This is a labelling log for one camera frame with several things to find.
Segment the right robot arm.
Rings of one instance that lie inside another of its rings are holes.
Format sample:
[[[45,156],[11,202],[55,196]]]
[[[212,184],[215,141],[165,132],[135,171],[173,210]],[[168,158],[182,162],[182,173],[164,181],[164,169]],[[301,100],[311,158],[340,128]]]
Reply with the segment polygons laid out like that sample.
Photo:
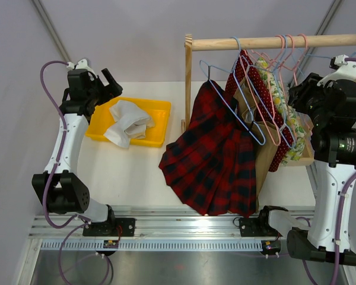
[[[349,212],[356,179],[356,82],[309,74],[289,89],[289,105],[311,119],[317,198],[309,226],[283,207],[267,205],[240,218],[244,238],[281,236],[292,258],[356,265],[349,244]]]

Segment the lemon print skirt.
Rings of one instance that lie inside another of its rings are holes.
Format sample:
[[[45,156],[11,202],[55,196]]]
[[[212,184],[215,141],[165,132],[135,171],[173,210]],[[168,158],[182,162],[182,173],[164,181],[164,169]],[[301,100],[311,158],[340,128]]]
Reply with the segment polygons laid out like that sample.
[[[289,148],[289,150],[286,152],[281,161],[281,164],[285,166],[291,161],[299,161],[305,149],[306,132],[303,129],[299,117],[294,109],[287,104],[285,91],[280,80],[277,79],[274,74],[268,71],[268,63],[262,57],[258,57],[255,62],[255,66],[263,83],[268,88],[268,93],[273,99],[273,103],[277,109],[277,112],[283,119],[285,119],[286,125],[290,127],[289,138],[295,139],[295,143],[290,143],[294,146]]]

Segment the pink hanger with lemon skirt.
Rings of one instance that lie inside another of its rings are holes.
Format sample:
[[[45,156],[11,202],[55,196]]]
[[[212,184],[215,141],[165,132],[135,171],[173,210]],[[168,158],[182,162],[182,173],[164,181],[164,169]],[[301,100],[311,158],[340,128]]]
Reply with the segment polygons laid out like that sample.
[[[279,82],[282,87],[282,92],[284,95],[285,104],[287,105],[287,109],[290,109],[289,105],[288,105],[288,101],[289,101],[288,89],[291,87],[292,83],[294,83],[295,86],[298,85],[297,74],[298,73],[302,74],[300,64],[302,63],[302,61],[303,61],[304,57],[306,56],[307,51],[309,49],[307,36],[304,34],[299,34],[298,36],[301,36],[304,39],[305,45],[304,45],[303,50],[301,50],[299,47],[298,48],[295,47],[294,38],[292,37],[292,35],[290,35],[290,34],[279,35],[279,37],[281,38],[281,41],[282,41],[282,55],[278,62],[278,78],[279,78]],[[287,53],[288,45],[289,45],[288,39],[291,40],[291,50],[290,50],[289,54],[287,56],[285,56],[285,54]],[[297,59],[293,56],[293,53],[295,52],[296,49],[298,49],[301,52],[300,56]],[[288,58],[292,58],[292,60],[294,61],[294,65],[292,68],[287,67],[285,65],[285,62]],[[284,82],[282,80],[282,72],[281,72],[282,69],[286,69],[286,70],[290,71],[293,76],[292,80],[288,83],[288,85],[286,87],[284,87]]]

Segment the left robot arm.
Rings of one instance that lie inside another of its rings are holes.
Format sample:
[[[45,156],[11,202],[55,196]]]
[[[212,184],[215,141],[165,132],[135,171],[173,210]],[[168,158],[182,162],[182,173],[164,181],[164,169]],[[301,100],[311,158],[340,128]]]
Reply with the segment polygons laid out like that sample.
[[[111,217],[112,209],[90,197],[88,187],[78,177],[78,158],[82,140],[97,106],[101,106],[122,94],[123,88],[108,69],[102,69],[107,80],[87,68],[68,71],[68,88],[57,106],[59,131],[51,158],[40,174],[32,177],[31,184],[37,194],[47,222],[54,228],[50,214],[69,214],[88,224],[96,223],[96,229],[104,236],[112,235],[117,222]]]

